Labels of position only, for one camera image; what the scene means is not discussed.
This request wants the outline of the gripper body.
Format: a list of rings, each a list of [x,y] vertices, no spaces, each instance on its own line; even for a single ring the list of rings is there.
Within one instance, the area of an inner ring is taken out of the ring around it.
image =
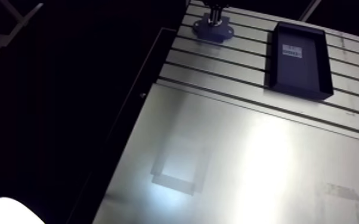
[[[209,8],[227,8],[230,6],[228,0],[202,0],[202,2]]]

